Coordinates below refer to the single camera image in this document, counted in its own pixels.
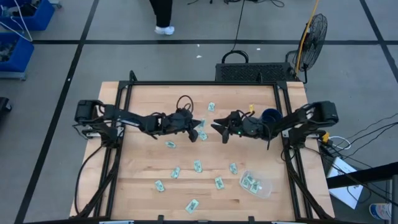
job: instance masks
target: plastic box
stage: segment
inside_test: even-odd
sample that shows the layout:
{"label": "plastic box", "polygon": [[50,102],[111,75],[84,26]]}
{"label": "plastic box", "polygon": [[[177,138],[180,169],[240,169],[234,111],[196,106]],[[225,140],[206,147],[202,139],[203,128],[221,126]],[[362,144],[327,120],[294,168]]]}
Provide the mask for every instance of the plastic box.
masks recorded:
{"label": "plastic box", "polygon": [[33,45],[29,41],[14,33],[0,33],[0,42],[17,44],[7,62],[0,62],[2,72],[24,72],[33,53]]}
{"label": "plastic box", "polygon": [[[256,193],[251,191],[252,184],[249,184],[248,187],[244,186],[243,180],[248,175],[250,175],[258,184],[258,190]],[[253,194],[259,198],[265,199],[265,198],[269,197],[272,192],[272,182],[269,179],[263,177],[261,174],[251,171],[251,170],[245,170],[243,172],[239,183],[244,190],[248,191],[250,194]]]}
{"label": "plastic box", "polygon": [[[24,2],[31,2],[31,0],[17,0],[17,2],[21,6]],[[16,6],[14,0],[0,0],[0,4],[6,7]],[[24,17],[26,27],[29,30],[45,30],[51,20],[52,15],[54,14],[54,11],[55,9],[50,4],[49,0],[41,0],[41,3],[39,4],[35,14],[33,16]],[[25,29],[20,16],[14,16],[13,19]],[[18,24],[11,20],[10,17],[0,16],[0,21],[14,30],[21,29]]]}

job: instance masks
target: sneaker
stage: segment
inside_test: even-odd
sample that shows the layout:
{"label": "sneaker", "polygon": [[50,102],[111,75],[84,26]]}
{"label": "sneaker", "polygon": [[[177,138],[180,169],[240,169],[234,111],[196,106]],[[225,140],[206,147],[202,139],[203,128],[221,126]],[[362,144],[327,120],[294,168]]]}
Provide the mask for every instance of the sneaker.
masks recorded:
{"label": "sneaker", "polygon": [[174,33],[174,27],[173,26],[168,26],[164,28],[156,27],[155,33],[163,35],[172,35]]}

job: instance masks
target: clear plastic container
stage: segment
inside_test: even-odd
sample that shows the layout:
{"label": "clear plastic container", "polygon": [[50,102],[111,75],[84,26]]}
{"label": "clear plastic container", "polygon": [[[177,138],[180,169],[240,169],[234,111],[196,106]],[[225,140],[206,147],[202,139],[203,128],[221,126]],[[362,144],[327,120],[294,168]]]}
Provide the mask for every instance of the clear plastic container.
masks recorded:
{"label": "clear plastic container", "polygon": [[272,182],[258,172],[245,170],[239,184],[244,190],[259,198],[265,199],[271,195]]}

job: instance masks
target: gray floor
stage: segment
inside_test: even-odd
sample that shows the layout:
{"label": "gray floor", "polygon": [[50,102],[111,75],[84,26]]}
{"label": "gray floor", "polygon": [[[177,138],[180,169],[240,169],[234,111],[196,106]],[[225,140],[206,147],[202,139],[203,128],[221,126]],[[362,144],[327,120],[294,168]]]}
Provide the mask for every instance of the gray floor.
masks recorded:
{"label": "gray floor", "polygon": [[[35,40],[79,40],[93,0],[64,0],[47,30],[34,32]],[[225,5],[220,0],[175,0],[170,37],[153,33],[154,16],[147,1],[99,0],[88,40],[202,40],[234,39],[240,3]],[[311,13],[311,0],[283,0],[280,9],[271,2],[244,7],[239,39],[299,40]],[[394,0],[366,0],[385,40],[398,40]],[[328,19],[327,40],[377,40],[357,0],[320,1],[318,13]],[[139,80],[214,80],[215,64],[231,44],[180,45],[85,45],[67,99],[52,139],[25,222],[67,218],[72,204],[76,175],[85,141],[71,128],[80,99],[98,97],[101,82],[127,79],[133,69]],[[250,62],[281,62],[296,45],[237,45]],[[389,45],[398,60],[398,46]],[[21,205],[36,159],[47,134],[62,86],[70,69],[76,45],[36,44],[27,67],[28,79],[0,80],[0,96],[11,99],[13,111],[0,126],[0,217],[13,223]],[[241,62],[230,57],[229,62]],[[329,129],[332,135],[350,136],[383,117],[398,112],[398,84],[380,45],[326,45],[308,72],[309,101],[336,103],[340,122]],[[388,124],[398,118],[378,124]],[[398,128],[386,131],[353,158],[379,166],[396,162]],[[358,141],[354,149],[369,139]],[[350,154],[353,149],[345,151]],[[365,169],[362,164],[349,161]],[[364,191],[361,199],[369,192]],[[336,216],[342,220],[372,222],[367,206],[382,199],[371,197],[356,210],[333,199]]]}

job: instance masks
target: black pants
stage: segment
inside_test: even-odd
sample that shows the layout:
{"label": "black pants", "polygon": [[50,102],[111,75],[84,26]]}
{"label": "black pants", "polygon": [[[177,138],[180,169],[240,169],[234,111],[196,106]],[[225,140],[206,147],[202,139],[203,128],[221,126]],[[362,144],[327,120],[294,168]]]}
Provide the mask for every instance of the black pants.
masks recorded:
{"label": "black pants", "polygon": [[149,0],[156,15],[156,26],[168,27],[172,19],[173,0]]}

